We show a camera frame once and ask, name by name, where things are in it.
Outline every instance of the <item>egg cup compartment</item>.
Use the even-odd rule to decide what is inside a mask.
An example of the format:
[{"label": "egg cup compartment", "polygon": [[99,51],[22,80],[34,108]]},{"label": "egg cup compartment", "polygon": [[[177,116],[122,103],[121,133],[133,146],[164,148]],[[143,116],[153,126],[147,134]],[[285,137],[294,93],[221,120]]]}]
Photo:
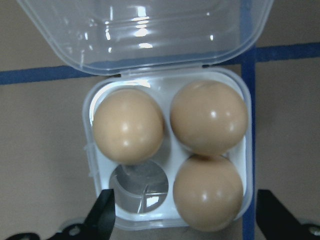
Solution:
[{"label": "egg cup compartment", "polygon": [[[221,67],[141,72],[98,83],[88,93],[82,111],[90,175],[94,179],[97,196],[103,189],[115,189],[115,225],[118,228],[143,230],[187,225],[176,209],[173,185],[180,166],[193,153],[187,151],[176,139],[170,126],[170,107],[181,88],[193,81],[202,80],[217,81],[232,87],[247,106],[249,122],[246,134],[224,156],[235,165],[243,185],[242,206],[236,219],[248,209],[253,196],[252,114],[251,95],[244,81],[237,74]],[[165,121],[165,135],[160,149],[140,166],[121,166],[109,160],[100,152],[93,137],[92,125],[99,104],[108,94],[122,88],[139,89],[149,94],[161,108]],[[149,178],[148,173],[143,172],[148,168],[158,173],[158,179],[156,176]]]}]

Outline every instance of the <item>blue tape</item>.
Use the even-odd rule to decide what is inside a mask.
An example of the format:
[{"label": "blue tape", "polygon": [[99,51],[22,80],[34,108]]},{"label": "blue tape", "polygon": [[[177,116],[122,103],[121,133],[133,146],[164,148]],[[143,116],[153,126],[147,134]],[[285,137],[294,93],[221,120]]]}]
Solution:
[{"label": "blue tape", "polygon": [[[252,0],[241,1],[240,15],[240,32],[241,39],[248,39],[252,35]],[[241,63],[242,79],[249,88],[251,94],[251,111],[252,111],[252,178],[253,178],[253,194],[249,208],[242,216],[242,239],[255,239],[255,102],[256,102],[256,48],[249,49],[241,54],[238,61]]]},{"label": "blue tape", "polygon": [[0,85],[84,78],[93,76],[70,66],[41,67],[23,70],[1,71]]},{"label": "blue tape", "polygon": [[[306,58],[320,58],[320,42],[259,47],[256,49],[255,55],[256,62]],[[241,64],[242,59],[243,57],[242,55],[240,55],[228,61],[216,64],[215,66]],[[92,76],[94,75],[84,73],[70,66],[40,67],[21,70],[0,71],[0,85],[84,78]]]},{"label": "blue tape", "polygon": [[255,174],[255,152],[256,152],[256,48],[253,47],[241,55],[241,75],[251,94],[252,110],[252,178],[253,195],[248,210],[242,217],[242,239],[255,239],[255,194],[256,194],[256,174]]}]

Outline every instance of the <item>empty egg compartment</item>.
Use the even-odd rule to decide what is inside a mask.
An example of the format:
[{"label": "empty egg compartment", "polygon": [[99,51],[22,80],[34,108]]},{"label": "empty egg compartment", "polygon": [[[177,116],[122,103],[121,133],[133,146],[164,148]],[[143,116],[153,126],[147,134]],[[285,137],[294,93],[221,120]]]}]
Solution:
[{"label": "empty egg compartment", "polygon": [[[193,153],[175,137],[170,125],[170,107],[176,93],[185,85],[212,80],[232,87],[248,109],[248,129],[244,138],[224,154],[236,167],[243,184],[243,202],[236,219],[248,209],[253,195],[251,96],[243,80],[230,70],[213,68],[170,69],[135,73],[109,78],[98,83],[87,95],[82,111],[87,138],[87,157],[97,196],[101,190],[113,188],[116,222],[124,230],[181,227],[181,219],[173,199],[173,184],[182,163]],[[113,91],[134,88],[149,94],[162,110],[165,131],[158,152],[146,162],[125,166],[101,153],[93,137],[94,114],[99,104]]]}]

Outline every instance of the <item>floor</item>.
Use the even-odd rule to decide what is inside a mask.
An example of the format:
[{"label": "floor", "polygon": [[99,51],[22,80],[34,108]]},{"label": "floor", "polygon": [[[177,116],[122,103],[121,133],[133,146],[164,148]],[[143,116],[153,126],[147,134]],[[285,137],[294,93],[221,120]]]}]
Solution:
[{"label": "floor", "polygon": [[[257,47],[320,43],[319,0],[276,0]],[[0,1],[0,72],[65,65],[15,1]],[[226,66],[240,74],[240,66]],[[82,104],[104,77],[0,85],[0,239],[52,236],[96,199]],[[320,223],[320,57],[256,64],[257,189]],[[242,239],[242,220],[217,233],[188,227],[123,231],[111,239]],[[255,228],[255,239],[264,240]]]}]

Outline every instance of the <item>brown egg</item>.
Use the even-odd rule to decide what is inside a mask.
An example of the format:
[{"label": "brown egg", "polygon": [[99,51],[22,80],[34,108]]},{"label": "brown egg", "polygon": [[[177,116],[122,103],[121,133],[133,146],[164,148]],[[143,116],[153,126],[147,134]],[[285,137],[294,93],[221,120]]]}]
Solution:
[{"label": "brown egg", "polygon": [[175,178],[173,198],[187,224],[213,232],[225,228],[237,216],[243,185],[228,159],[195,155],[181,166]]},{"label": "brown egg", "polygon": [[164,137],[164,118],[147,93],[132,88],[116,90],[99,105],[93,135],[109,159],[135,165],[158,151]]},{"label": "brown egg", "polygon": [[243,138],[248,110],[228,85],[196,81],[174,97],[170,123],[175,136],[192,152],[212,156],[225,153]]}]

